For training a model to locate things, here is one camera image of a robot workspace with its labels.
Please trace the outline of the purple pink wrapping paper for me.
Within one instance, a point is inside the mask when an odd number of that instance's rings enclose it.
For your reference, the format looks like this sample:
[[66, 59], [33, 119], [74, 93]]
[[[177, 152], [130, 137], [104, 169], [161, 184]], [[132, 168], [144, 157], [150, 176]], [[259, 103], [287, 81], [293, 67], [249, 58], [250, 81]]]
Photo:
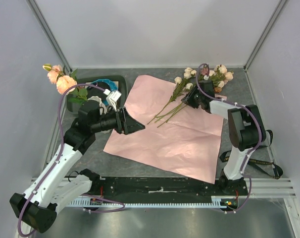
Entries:
[[104, 152], [214, 183], [221, 144], [223, 117], [202, 109], [185, 107], [168, 123], [151, 119], [161, 110], [172, 110], [179, 101], [168, 102], [174, 83], [149, 75], [138, 76], [125, 107], [145, 129], [124, 135], [113, 131]]

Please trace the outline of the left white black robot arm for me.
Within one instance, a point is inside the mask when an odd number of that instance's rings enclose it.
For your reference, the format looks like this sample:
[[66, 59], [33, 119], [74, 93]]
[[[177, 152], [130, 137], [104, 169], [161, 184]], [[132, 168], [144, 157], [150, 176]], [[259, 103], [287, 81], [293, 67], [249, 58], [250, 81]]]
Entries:
[[40, 233], [46, 232], [55, 222], [57, 215], [78, 196], [95, 195], [100, 190], [99, 175], [85, 169], [76, 178], [59, 188], [67, 172], [81, 159], [96, 139], [96, 133], [115, 130], [128, 135], [145, 129], [132, 118], [125, 107], [104, 110], [99, 102], [88, 100], [78, 111], [78, 117], [71, 127], [62, 134], [57, 153], [42, 171], [36, 181], [24, 191], [15, 193], [9, 200], [18, 218], [18, 233], [25, 223]]

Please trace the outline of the peach peony flower stem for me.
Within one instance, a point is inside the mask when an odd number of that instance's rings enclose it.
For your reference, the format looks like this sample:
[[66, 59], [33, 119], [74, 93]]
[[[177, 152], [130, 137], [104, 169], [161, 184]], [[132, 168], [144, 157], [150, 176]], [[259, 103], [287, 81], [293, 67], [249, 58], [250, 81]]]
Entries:
[[68, 99], [68, 101], [72, 103], [82, 104], [88, 100], [88, 90], [85, 86], [78, 86], [77, 83], [77, 70], [70, 71], [69, 74], [66, 73], [65, 67], [61, 65], [51, 65], [49, 63], [43, 65], [43, 69], [47, 71], [47, 77], [51, 84], [56, 85], [56, 89], [59, 94], [63, 94], [69, 89], [71, 86], [75, 86], [70, 89], [66, 95], [73, 95]]

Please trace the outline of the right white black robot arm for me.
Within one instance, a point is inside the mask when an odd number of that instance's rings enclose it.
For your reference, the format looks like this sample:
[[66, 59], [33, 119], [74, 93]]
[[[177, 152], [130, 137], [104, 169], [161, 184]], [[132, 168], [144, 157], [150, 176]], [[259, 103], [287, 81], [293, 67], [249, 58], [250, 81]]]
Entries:
[[232, 144], [229, 159], [217, 182], [219, 191], [230, 195], [245, 184], [244, 171], [254, 150], [265, 140], [265, 129], [258, 107], [231, 103], [216, 98], [211, 81], [198, 82], [181, 100], [185, 105], [202, 108], [209, 114], [228, 121], [229, 138]]

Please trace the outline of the pink artificial flower bunch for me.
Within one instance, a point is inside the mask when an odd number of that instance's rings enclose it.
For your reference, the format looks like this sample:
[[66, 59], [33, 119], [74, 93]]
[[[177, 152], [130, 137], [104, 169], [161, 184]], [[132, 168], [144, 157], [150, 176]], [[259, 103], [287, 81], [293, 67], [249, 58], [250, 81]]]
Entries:
[[[199, 82], [205, 81], [203, 77], [205, 75], [209, 75], [209, 80], [211, 81], [213, 85], [214, 92], [220, 93], [222, 91], [222, 88], [224, 85], [227, 84], [228, 81], [233, 80], [234, 73], [232, 71], [228, 71], [226, 66], [223, 64], [217, 65], [214, 69], [209, 69], [208, 66], [203, 66], [199, 70]], [[162, 126], [164, 123], [167, 123], [171, 118], [173, 118], [176, 114], [178, 114], [183, 108], [186, 107], [184, 103], [180, 103], [173, 109], [171, 109], [169, 112], [165, 114], [161, 114], [165, 108], [172, 102], [175, 102], [178, 98], [181, 96], [185, 96], [186, 93], [188, 93], [193, 87], [193, 83], [191, 82], [191, 79], [194, 78], [197, 75], [197, 71], [187, 67], [184, 70], [183, 77], [176, 77], [174, 79], [175, 87], [173, 90], [172, 95], [170, 96], [168, 102], [164, 105], [164, 107], [148, 122], [150, 124], [154, 121], [154, 123], [157, 123], [164, 117], [168, 116], [168, 118], [160, 124], [158, 127]]]

